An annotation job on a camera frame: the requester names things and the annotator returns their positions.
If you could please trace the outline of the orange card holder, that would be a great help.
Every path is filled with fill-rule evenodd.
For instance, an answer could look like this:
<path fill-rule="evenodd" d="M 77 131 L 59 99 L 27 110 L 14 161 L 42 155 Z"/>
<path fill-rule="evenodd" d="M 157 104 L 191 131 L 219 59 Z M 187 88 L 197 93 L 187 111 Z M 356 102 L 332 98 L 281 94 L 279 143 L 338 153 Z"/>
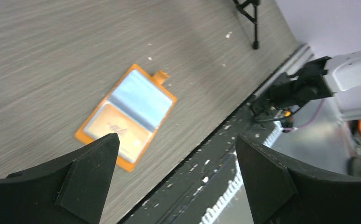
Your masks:
<path fill-rule="evenodd" d="M 135 122 L 152 132 L 135 163 L 130 163 L 118 155 L 116 164 L 127 172 L 133 171 L 177 102 L 177 98 L 163 86 L 169 77 L 169 74 L 162 70 L 150 75 L 139 65 L 131 65 L 75 132 L 74 137 L 84 144 L 93 142 L 95 139 L 84 133 L 85 126 L 100 107 L 106 103 L 113 104 Z"/>

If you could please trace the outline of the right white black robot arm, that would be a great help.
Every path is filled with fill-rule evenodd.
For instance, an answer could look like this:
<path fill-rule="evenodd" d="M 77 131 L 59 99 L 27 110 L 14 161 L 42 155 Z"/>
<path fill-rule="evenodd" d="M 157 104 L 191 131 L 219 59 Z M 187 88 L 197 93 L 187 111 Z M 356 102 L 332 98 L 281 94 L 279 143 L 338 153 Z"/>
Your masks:
<path fill-rule="evenodd" d="M 307 62 L 294 74 L 284 72 L 261 95 L 250 110 L 257 123 L 289 120 L 310 101 L 361 86 L 361 50 Z"/>

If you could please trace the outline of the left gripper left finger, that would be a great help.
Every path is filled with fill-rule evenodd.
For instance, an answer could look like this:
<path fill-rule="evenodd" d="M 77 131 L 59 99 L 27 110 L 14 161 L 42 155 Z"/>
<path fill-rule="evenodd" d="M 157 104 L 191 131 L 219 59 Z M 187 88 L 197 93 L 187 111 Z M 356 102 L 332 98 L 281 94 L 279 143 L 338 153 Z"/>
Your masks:
<path fill-rule="evenodd" d="M 0 224 L 98 224 L 119 137 L 106 136 L 0 179 Z"/>

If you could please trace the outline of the gold credit card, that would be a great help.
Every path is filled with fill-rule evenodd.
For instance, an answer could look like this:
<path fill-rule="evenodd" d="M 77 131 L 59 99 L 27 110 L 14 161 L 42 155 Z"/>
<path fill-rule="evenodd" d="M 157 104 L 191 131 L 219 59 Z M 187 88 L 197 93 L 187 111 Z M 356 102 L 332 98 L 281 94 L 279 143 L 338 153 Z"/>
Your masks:
<path fill-rule="evenodd" d="M 119 155 L 130 163 L 136 162 L 152 135 L 152 132 L 110 103 L 99 108 L 85 126 L 84 133 L 95 140 L 109 133 L 117 133 L 120 140 Z"/>

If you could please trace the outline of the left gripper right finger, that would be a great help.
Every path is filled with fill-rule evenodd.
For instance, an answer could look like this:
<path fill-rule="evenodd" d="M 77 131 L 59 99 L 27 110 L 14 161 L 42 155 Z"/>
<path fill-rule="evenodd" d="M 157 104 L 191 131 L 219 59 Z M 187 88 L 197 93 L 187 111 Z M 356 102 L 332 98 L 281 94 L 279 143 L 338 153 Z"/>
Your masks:
<path fill-rule="evenodd" d="M 243 136 L 236 153 L 256 224 L 361 224 L 361 177 L 309 165 Z"/>

